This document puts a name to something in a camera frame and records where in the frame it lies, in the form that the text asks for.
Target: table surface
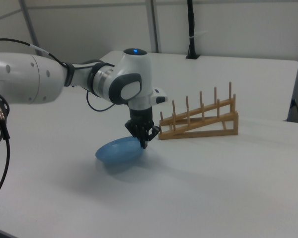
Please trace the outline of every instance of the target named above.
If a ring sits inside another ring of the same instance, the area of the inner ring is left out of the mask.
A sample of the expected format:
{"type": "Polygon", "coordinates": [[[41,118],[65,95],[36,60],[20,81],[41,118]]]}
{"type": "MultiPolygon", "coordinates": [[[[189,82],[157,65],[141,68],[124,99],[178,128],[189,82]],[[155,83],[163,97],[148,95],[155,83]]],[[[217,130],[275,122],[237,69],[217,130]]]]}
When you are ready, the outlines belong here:
{"type": "MultiPolygon", "coordinates": [[[[171,110],[155,106],[154,120],[171,110]]],[[[99,147],[129,136],[128,119],[126,106],[92,111],[80,88],[50,104],[12,105],[0,230],[22,238],[298,237],[297,123],[240,115],[237,136],[155,138],[134,162],[98,161],[99,147]]],[[[0,178],[4,152],[1,143],[0,178]]]]}

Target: white wall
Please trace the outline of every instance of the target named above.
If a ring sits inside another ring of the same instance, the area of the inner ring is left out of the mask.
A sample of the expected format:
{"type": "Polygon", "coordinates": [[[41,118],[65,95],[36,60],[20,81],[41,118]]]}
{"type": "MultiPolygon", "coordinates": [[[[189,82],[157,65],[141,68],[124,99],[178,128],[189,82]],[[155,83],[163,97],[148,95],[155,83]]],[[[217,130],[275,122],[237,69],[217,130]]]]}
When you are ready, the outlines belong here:
{"type": "Polygon", "coordinates": [[[112,50],[155,50],[145,0],[27,0],[40,47],[63,61],[99,59],[112,50]]]}
{"type": "MultiPolygon", "coordinates": [[[[158,0],[156,5],[161,52],[187,54],[186,1],[158,0]]],[[[205,32],[195,41],[199,54],[298,61],[298,2],[200,2],[194,15],[196,33],[205,32]]],[[[298,102],[298,79],[294,98],[298,102]]],[[[297,121],[294,112],[291,120],[297,121]]]]}
{"type": "MultiPolygon", "coordinates": [[[[14,38],[32,43],[19,1],[0,0],[0,38],[14,38]]],[[[0,42],[0,52],[35,54],[34,50],[11,42],[0,42]]]]}

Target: plastic bowl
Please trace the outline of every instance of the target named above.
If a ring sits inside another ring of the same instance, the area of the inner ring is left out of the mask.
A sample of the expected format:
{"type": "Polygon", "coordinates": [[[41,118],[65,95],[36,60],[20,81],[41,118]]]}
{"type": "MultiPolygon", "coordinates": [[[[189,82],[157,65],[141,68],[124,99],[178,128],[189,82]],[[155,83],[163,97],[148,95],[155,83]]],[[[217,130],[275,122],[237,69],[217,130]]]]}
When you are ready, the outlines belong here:
{"type": "Polygon", "coordinates": [[[107,143],[96,152],[96,157],[104,163],[120,163],[133,160],[144,151],[135,137],[124,137],[107,143]]]}

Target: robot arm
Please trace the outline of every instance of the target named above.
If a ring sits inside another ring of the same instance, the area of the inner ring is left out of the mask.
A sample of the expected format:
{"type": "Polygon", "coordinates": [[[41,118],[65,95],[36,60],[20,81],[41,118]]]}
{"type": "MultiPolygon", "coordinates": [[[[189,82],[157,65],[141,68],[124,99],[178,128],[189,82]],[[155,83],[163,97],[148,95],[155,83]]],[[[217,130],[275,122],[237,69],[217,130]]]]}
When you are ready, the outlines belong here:
{"type": "Polygon", "coordinates": [[[152,88],[145,51],[125,50],[116,66],[101,61],[66,65],[40,56],[0,53],[0,94],[10,104],[40,104],[54,101],[64,86],[80,86],[114,104],[127,104],[131,119],[125,126],[143,148],[158,134],[152,106],[167,101],[167,96],[152,88]]]}

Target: black pole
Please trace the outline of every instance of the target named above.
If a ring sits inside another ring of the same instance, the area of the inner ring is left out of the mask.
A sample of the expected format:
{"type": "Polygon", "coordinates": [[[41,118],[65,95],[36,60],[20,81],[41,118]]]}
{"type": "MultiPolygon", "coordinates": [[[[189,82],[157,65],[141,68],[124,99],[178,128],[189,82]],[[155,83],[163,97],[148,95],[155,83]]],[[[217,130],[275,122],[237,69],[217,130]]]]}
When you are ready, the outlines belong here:
{"type": "Polygon", "coordinates": [[[193,3],[192,0],[187,0],[188,2],[188,19],[189,19],[189,36],[190,36],[190,45],[189,52],[186,59],[196,60],[200,55],[195,53],[195,44],[194,44],[194,13],[193,13],[193,3]]]}

